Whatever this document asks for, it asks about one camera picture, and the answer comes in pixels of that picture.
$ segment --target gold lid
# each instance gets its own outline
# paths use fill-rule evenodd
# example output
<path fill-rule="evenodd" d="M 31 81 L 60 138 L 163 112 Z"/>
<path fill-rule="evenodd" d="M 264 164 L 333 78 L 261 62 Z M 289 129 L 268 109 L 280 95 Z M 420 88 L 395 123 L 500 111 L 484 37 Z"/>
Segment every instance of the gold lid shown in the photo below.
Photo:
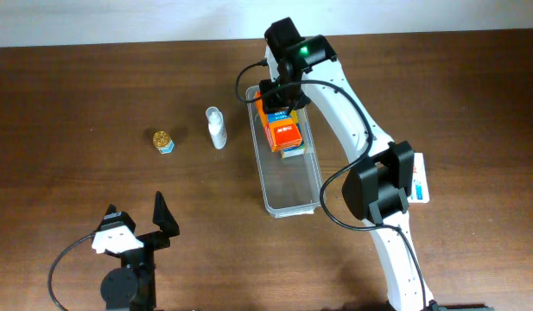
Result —
<path fill-rule="evenodd" d="M 164 148 L 170 143 L 170 136 L 163 132 L 158 131 L 153 135 L 153 144 L 157 148 Z"/>

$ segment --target white background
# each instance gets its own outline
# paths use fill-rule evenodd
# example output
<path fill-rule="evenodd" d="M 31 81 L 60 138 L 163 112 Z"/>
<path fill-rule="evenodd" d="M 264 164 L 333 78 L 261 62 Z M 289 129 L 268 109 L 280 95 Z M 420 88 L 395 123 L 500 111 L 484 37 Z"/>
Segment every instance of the white background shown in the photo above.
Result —
<path fill-rule="evenodd" d="M 533 28 L 533 0 L 0 0 L 0 47 Z"/>

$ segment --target white bottle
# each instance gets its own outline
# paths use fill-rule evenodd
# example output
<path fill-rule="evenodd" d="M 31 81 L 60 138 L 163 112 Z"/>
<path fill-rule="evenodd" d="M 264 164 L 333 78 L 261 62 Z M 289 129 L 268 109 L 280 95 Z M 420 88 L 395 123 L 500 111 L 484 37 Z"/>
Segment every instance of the white bottle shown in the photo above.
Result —
<path fill-rule="evenodd" d="M 222 149 L 228 139 L 228 133 L 225 131 L 224 116 L 216 107 L 206 109 L 206 118 L 208 119 L 208 131 L 211 133 L 213 144 L 216 149 Z"/>

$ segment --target wooden table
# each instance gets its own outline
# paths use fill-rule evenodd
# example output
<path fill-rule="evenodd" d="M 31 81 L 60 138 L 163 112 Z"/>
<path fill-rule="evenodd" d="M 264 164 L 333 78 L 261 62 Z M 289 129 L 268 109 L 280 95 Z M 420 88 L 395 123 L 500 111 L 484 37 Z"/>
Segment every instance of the wooden table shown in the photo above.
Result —
<path fill-rule="evenodd" d="M 533 30 L 329 38 L 354 91 L 396 141 L 423 152 L 431 201 L 410 208 L 423 275 L 443 304 L 533 310 Z M 151 223 L 156 190 L 181 227 L 156 253 L 168 311 L 360 310 L 386 300 L 369 234 L 317 210 L 265 211 L 239 71 L 264 42 L 195 41 L 0 48 L 0 310 L 51 310 L 46 280 L 109 203 Z M 241 92 L 265 79 L 244 76 Z M 205 109 L 225 114 L 212 146 Z M 322 176 L 345 164 L 319 111 L 309 116 Z M 160 155 L 165 130 L 176 143 Z M 342 181 L 328 204 L 346 221 Z M 90 244 L 59 264 L 71 310 L 100 310 L 119 262 Z"/>

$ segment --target white card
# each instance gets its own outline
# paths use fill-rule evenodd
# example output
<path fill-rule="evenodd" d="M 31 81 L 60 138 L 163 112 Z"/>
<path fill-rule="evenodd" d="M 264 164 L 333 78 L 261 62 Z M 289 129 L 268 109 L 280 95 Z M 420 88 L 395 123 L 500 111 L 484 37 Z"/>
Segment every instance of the white card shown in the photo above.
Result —
<path fill-rule="evenodd" d="M 408 197 L 409 203 L 428 203 L 428 179 L 425 175 L 423 153 L 414 154 L 414 171 L 412 173 L 412 194 Z"/>

